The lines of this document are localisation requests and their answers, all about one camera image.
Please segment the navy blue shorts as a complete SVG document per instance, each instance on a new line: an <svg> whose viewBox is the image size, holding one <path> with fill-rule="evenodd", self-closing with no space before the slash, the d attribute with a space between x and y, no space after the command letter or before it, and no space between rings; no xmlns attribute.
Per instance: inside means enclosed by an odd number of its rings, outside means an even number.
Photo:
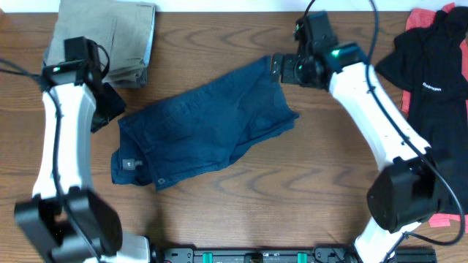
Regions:
<svg viewBox="0 0 468 263"><path fill-rule="evenodd" d="M270 65L264 56L121 118L120 146L110 164L113 183L169 188L224 169L253 145L292 129L299 115L272 81Z"/></svg>

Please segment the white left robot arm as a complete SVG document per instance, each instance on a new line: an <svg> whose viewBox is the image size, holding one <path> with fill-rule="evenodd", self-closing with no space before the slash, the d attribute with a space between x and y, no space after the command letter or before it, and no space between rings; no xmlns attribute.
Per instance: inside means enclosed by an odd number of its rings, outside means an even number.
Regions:
<svg viewBox="0 0 468 263"><path fill-rule="evenodd" d="M45 138L32 198L15 205L17 225L45 262L151 262L144 236L124 232L95 192L91 124L102 93L100 65L77 60L42 70Z"/></svg>

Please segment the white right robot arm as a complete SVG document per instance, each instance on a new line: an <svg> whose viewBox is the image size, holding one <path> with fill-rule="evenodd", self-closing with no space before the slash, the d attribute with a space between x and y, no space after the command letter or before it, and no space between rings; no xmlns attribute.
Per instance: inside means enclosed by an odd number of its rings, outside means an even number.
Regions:
<svg viewBox="0 0 468 263"><path fill-rule="evenodd" d="M355 44L273 55L273 80L325 89L348 112L371 148L379 175L367 192L371 218L347 262L394 262L399 244L456 195L440 170L448 153L435 151L405 120Z"/></svg>

